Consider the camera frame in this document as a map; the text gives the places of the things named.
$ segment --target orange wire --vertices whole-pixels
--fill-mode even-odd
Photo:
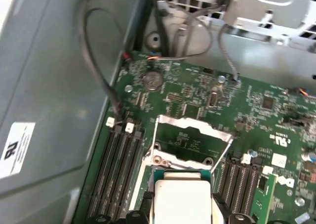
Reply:
[[[300,92],[301,92],[304,96],[308,96],[308,93],[306,93],[306,92],[303,91],[302,89],[300,89]]]
[[[153,57],[147,58],[147,60],[150,60],[150,59],[158,59],[158,58],[159,58],[158,56],[153,56]]]

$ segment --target motherboard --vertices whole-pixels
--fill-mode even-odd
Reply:
[[[109,107],[74,223],[96,214],[118,219],[139,209],[153,169],[172,168],[159,159],[143,164],[153,144],[184,163],[218,164],[213,191],[235,213],[258,224],[315,223],[316,98],[184,62],[148,60],[136,52],[133,58],[115,85],[125,121],[116,123]],[[157,128],[160,115],[209,124],[233,142],[220,157],[223,140],[194,126]]]

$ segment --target ram slot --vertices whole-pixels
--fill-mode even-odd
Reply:
[[[109,136],[109,139],[106,143],[106,147],[102,155],[102,163],[98,172],[97,182],[96,182],[96,185],[94,186],[94,191],[92,193],[91,201],[89,204],[87,218],[92,217],[97,214],[97,209],[101,202],[100,197],[101,197],[104,187],[106,186],[106,179],[108,176],[108,170],[109,170],[111,158],[115,151],[116,144],[121,137],[121,134],[120,134],[121,131],[122,131],[121,126],[115,126],[114,130],[111,132],[111,135]]]
[[[232,195],[234,191],[234,187],[237,180],[237,175],[239,171],[239,166],[235,164],[229,164],[231,166],[230,172],[228,173],[228,177],[225,181],[224,191],[223,191],[223,198],[229,207],[232,201]]]
[[[109,207],[109,210],[107,211],[107,215],[112,217],[112,220],[115,221],[114,217],[117,215],[117,210],[119,206],[119,198],[121,196],[121,193],[123,192],[124,185],[126,184],[126,178],[128,176],[129,172],[132,172],[130,170],[130,164],[129,164],[129,154],[131,148],[134,146],[135,139],[130,139],[127,146],[125,146],[123,151],[123,158],[122,163],[120,164],[120,168],[118,171],[118,174],[116,175],[117,182],[114,187],[114,192],[112,192],[111,195],[111,205]]]
[[[233,213],[240,212],[243,195],[245,194],[249,171],[250,170],[247,167],[241,167],[239,170],[236,186],[234,189],[233,200],[230,206],[230,209]]]
[[[259,172],[256,170],[250,171],[250,175],[246,184],[246,191],[243,197],[243,205],[241,208],[241,213],[249,215],[251,211],[251,205],[255,194],[255,189],[258,183]]]
[[[227,174],[230,171],[230,166],[227,162],[222,164],[222,171],[221,171],[221,176],[218,181],[218,186],[217,186],[217,193],[223,196],[223,189],[224,185],[227,179]]]
[[[116,151],[113,156],[113,161],[111,164],[110,172],[107,177],[107,185],[105,189],[103,190],[102,193],[102,202],[99,207],[99,212],[98,214],[106,215],[109,205],[111,203],[110,196],[113,192],[114,186],[117,181],[117,175],[118,175],[118,170],[120,168],[123,158],[123,152],[126,147],[126,144],[128,143],[129,140],[129,134],[124,134],[123,138],[119,141]]]
[[[131,163],[130,163],[130,169],[129,169],[131,172],[128,173],[127,178],[126,178],[126,183],[123,186],[123,192],[122,192],[122,196],[120,197],[120,204],[118,207],[117,216],[115,217],[115,220],[122,216],[124,217],[128,212],[130,189],[133,188],[131,186],[132,177],[134,174],[134,170],[137,166],[139,153],[142,147],[141,144],[142,144],[142,140],[139,139],[131,150],[131,159],[130,159]]]

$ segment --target green circuit board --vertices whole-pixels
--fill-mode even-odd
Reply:
[[[141,158],[152,143],[156,118],[163,114],[177,119],[190,117],[201,120],[217,130],[232,133],[235,138],[230,153],[256,151],[262,167],[273,169],[272,174],[258,175],[258,179],[266,178],[264,184],[255,183],[251,215],[259,219],[257,223],[263,224],[266,219],[283,220],[290,224],[315,223],[316,167],[313,163],[304,162],[301,155],[304,151],[315,150],[316,99],[300,93],[291,94],[278,86],[248,78],[240,77],[238,82],[234,82],[230,74],[188,63],[149,62],[147,55],[141,53],[135,53],[134,58],[135,62],[129,65],[128,70],[122,67],[115,85],[122,98],[125,117],[135,124],[135,131],[142,132],[126,206],[132,198]],[[163,83],[158,90],[148,90],[144,85],[144,75],[150,71],[162,75]],[[224,83],[218,82],[219,76],[225,77]],[[111,108],[105,116],[75,223],[80,223],[78,220],[85,217],[91,205],[88,193],[96,182],[101,154],[111,132],[105,126],[108,117],[114,117]],[[205,158],[216,162],[225,148],[223,141],[202,135],[196,129],[181,129],[167,124],[159,126],[157,141],[162,151],[179,159],[197,162]],[[215,172],[216,187],[224,162]],[[139,208],[150,172],[151,169],[146,168],[135,208]],[[287,181],[293,179],[294,184],[288,185],[277,177],[284,177]],[[262,190],[266,190],[267,186],[270,189],[263,193],[259,191],[259,186],[263,186]],[[304,199],[303,206],[295,203],[297,197]]]

